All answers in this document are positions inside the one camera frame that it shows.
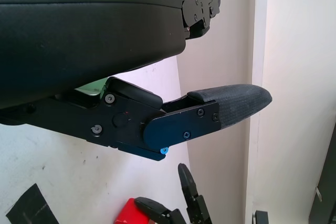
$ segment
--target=green object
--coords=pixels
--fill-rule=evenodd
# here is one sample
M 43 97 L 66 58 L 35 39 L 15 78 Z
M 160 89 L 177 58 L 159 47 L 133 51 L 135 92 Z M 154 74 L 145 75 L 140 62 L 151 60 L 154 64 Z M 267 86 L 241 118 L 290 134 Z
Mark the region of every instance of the green object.
M 98 81 L 91 82 L 91 83 L 86 84 L 86 85 L 84 85 L 80 88 L 77 88 L 77 90 L 80 91 L 80 92 L 83 92 L 85 94 L 89 94 L 89 95 L 99 94 L 102 91 L 107 79 L 108 78 L 104 78 L 104 79 L 101 79 L 101 80 L 98 80 Z

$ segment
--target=red object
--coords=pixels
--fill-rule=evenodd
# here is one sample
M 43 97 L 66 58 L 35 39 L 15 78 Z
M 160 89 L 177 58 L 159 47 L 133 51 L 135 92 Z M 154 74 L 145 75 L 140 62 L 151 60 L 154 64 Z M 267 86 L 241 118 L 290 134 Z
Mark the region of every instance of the red object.
M 149 221 L 149 218 L 137 209 L 134 199 L 130 198 L 114 224 L 148 224 Z

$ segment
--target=blue screw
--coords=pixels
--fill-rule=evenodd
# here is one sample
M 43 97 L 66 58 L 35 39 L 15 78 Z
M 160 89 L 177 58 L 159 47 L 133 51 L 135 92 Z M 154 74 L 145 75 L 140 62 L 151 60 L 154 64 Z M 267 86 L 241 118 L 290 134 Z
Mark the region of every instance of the blue screw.
M 167 154 L 168 151 L 169 151 L 169 148 L 168 148 L 168 147 L 163 148 L 163 149 L 161 149 L 161 154 Z
M 184 139 L 189 139 L 190 136 L 191 136 L 191 134 L 190 134 L 189 131 L 186 131 L 186 132 L 183 133 L 183 137 L 184 137 Z

